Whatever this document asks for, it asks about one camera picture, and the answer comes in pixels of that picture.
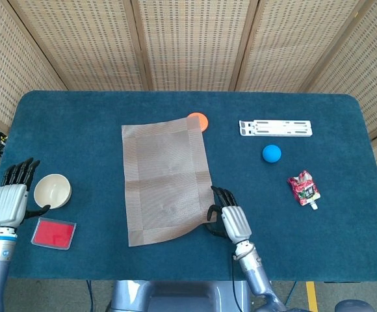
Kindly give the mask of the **cream white bowl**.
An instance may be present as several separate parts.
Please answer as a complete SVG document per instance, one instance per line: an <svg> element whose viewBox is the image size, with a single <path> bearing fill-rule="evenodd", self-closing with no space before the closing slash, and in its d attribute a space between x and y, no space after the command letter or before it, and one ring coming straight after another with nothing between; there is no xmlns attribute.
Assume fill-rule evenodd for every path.
<svg viewBox="0 0 377 312"><path fill-rule="evenodd" d="M66 205L72 195L72 187L68 179L61 174L49 174L36 184L34 200L39 207L50 205L50 209L58 209Z"/></svg>

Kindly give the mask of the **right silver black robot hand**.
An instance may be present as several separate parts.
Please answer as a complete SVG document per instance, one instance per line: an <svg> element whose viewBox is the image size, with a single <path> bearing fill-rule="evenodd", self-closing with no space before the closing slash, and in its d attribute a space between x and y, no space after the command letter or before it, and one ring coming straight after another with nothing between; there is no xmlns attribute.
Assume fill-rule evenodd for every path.
<svg viewBox="0 0 377 312"><path fill-rule="evenodd" d="M233 244L248 241L252 235L252 230L242 207L238 205L232 192L215 186L211 186L211 189L217 196L220 205L212 204L207 211L207 221L210 221L210 223L206 223L205 226L209 233L229 239ZM213 214L220 216L224 229L217 229L212 226Z"/></svg>

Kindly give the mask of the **woven bamboo folding screen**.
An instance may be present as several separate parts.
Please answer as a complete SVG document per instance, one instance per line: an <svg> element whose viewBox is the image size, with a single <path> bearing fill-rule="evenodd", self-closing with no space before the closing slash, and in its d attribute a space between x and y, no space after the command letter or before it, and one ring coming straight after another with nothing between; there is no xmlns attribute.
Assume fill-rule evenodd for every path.
<svg viewBox="0 0 377 312"><path fill-rule="evenodd" d="M377 0L0 0L0 130L31 90L354 96L377 161Z"/></svg>

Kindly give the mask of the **beige woven placemat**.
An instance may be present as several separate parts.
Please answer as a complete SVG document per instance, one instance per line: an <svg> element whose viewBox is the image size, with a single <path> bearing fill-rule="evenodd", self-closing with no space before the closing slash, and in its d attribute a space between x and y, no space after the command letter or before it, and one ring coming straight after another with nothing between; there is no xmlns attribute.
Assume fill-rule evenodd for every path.
<svg viewBox="0 0 377 312"><path fill-rule="evenodd" d="M214 204L200 120L122 126L128 245L181 237Z"/></svg>

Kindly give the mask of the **blue-grey robot torso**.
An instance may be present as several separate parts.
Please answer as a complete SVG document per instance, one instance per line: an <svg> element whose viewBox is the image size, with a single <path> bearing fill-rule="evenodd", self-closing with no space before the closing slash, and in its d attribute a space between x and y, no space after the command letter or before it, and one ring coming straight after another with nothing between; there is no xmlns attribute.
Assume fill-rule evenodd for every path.
<svg viewBox="0 0 377 312"><path fill-rule="evenodd" d="M251 312L245 281L114 282L106 312Z"/></svg>

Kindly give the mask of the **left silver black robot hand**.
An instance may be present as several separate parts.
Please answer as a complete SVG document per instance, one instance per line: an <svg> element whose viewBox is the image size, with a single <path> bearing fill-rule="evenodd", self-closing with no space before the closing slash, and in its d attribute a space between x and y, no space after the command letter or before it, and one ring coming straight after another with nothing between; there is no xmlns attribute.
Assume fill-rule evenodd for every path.
<svg viewBox="0 0 377 312"><path fill-rule="evenodd" d="M24 220L42 216L50 210L49 204L35 211L27 209L29 191L39 164L39 160L31 157L4 172L0 184L0 228L16 229Z"/></svg>

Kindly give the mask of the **blue ball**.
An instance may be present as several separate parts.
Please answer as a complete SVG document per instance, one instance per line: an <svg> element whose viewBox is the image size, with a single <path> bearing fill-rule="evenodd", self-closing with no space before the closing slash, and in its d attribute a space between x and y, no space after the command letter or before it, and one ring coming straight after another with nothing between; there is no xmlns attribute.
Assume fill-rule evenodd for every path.
<svg viewBox="0 0 377 312"><path fill-rule="evenodd" d="M268 163L276 163L281 159L282 152L277 145L267 145L262 150L262 157Z"/></svg>

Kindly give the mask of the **red pad in clear case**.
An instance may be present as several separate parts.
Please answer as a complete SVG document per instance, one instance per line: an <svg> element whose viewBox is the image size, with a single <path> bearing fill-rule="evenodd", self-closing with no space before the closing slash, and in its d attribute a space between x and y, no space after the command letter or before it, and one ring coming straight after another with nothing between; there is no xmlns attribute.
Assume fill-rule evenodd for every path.
<svg viewBox="0 0 377 312"><path fill-rule="evenodd" d="M56 250L69 250L76 223L40 217L32 235L31 243Z"/></svg>

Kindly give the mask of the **red snack pouch with spout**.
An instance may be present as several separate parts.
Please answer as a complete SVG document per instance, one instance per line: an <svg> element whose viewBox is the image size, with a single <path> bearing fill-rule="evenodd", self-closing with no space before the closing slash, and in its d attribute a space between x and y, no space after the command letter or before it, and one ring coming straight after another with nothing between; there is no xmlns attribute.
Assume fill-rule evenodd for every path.
<svg viewBox="0 0 377 312"><path fill-rule="evenodd" d="M320 199L321 195L312 175L307 170L300 172L296 177L288 178L287 182L301 206L309 205L314 211L318 209L316 201Z"/></svg>

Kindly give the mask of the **white folding stand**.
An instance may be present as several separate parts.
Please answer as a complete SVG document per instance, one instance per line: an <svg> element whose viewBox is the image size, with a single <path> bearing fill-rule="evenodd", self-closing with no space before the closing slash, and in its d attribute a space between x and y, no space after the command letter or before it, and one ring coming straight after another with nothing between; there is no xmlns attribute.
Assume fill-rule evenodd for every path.
<svg viewBox="0 0 377 312"><path fill-rule="evenodd" d="M239 132L244 137L311 137L313 135L309 120L240 120Z"/></svg>

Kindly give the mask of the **orange disc with hole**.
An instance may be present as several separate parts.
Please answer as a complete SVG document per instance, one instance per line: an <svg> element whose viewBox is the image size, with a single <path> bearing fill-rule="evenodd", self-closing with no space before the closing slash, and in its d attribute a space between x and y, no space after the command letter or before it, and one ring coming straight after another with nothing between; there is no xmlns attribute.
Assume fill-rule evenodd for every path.
<svg viewBox="0 0 377 312"><path fill-rule="evenodd" d="M204 132L209 126L209 121L208 121L206 115L204 115L203 113L192 112L188 115L188 117L199 119L200 129L201 129L202 132Z"/></svg>

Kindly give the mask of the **dark blue table cloth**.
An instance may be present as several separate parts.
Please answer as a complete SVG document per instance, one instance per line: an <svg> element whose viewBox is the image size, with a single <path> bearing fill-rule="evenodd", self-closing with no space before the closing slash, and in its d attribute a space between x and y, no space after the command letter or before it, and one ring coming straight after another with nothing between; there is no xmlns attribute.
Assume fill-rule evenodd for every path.
<svg viewBox="0 0 377 312"><path fill-rule="evenodd" d="M35 246L24 221L12 278L241 279L233 245L204 227L168 242L129 247L122 126L206 115L211 179L230 190L271 280L377 281L377 166L357 100L346 94L32 91L20 100L0 165L40 161L34 180L62 174L69 202L48 218L76 223L69 250ZM239 121L309 120L313 135L241 136ZM262 150L277 145L275 163ZM301 206L287 180L307 170L318 209Z"/></svg>

